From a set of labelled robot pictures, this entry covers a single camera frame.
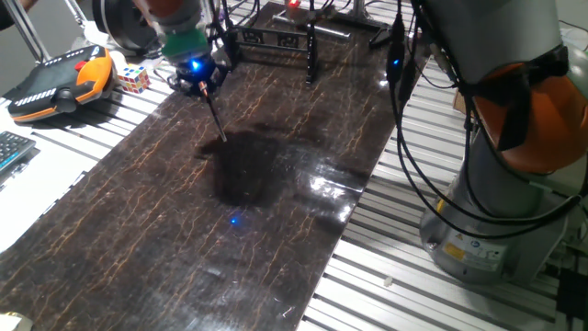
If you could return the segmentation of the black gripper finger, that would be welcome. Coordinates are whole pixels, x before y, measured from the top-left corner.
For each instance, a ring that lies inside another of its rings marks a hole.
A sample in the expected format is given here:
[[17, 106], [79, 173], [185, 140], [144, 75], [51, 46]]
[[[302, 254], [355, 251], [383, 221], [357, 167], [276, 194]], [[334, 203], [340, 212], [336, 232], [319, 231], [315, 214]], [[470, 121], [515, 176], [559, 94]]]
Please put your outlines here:
[[205, 73], [205, 83], [207, 85], [207, 89], [219, 89], [223, 85], [228, 73], [229, 70], [226, 66], [217, 65], [216, 63], [212, 64]]
[[199, 97], [199, 87], [187, 80], [180, 78], [177, 74], [171, 74], [166, 78], [166, 83], [175, 92], [181, 93], [187, 97]]

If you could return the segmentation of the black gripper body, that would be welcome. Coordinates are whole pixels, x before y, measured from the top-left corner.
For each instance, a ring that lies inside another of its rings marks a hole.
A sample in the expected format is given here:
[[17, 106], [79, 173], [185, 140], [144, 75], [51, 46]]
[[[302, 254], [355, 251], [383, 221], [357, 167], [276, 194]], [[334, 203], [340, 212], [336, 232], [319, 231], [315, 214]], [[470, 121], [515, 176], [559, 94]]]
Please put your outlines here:
[[217, 64], [210, 54], [199, 57], [191, 57], [176, 66], [176, 74], [180, 85], [188, 92], [200, 92], [205, 86], [210, 92], [216, 87], [213, 76], [217, 70]]

